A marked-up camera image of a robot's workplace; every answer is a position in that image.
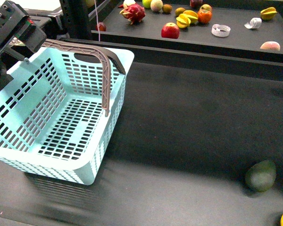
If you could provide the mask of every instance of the avocado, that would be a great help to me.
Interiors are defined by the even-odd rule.
[[[270,189],[276,178],[276,166],[273,161],[264,160],[253,165],[245,174],[245,183],[255,192]]]

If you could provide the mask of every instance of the brown basket handle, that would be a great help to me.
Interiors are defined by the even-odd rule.
[[[117,68],[117,70],[125,74],[125,69],[118,59],[117,55],[103,47],[89,46],[77,43],[68,43],[64,41],[47,39],[43,44],[43,47],[56,48],[61,51],[88,54],[97,57],[103,66],[103,82],[102,82],[102,108],[105,110],[105,116],[109,115],[109,103],[110,103],[110,84],[111,84],[111,65]]]

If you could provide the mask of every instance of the black surface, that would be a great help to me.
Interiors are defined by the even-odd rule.
[[[248,167],[277,165],[261,195]],[[133,63],[93,185],[0,162],[0,217],[32,225],[278,226],[283,213],[283,82]]]

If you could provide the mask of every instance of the light blue plastic basket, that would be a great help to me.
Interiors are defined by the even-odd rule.
[[[9,71],[0,92],[0,160],[28,173],[90,185],[99,170],[125,95],[134,55],[109,48],[125,74],[111,64],[109,115],[102,102],[102,64],[73,52],[42,47],[29,63]]]

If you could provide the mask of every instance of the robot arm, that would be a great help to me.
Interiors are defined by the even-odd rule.
[[[12,1],[5,1],[0,7],[0,56],[3,52],[23,61],[25,56],[11,49],[9,43],[14,37],[22,41],[33,53],[46,40],[46,34],[36,26],[25,10]],[[6,75],[6,67],[0,59],[0,77]]]

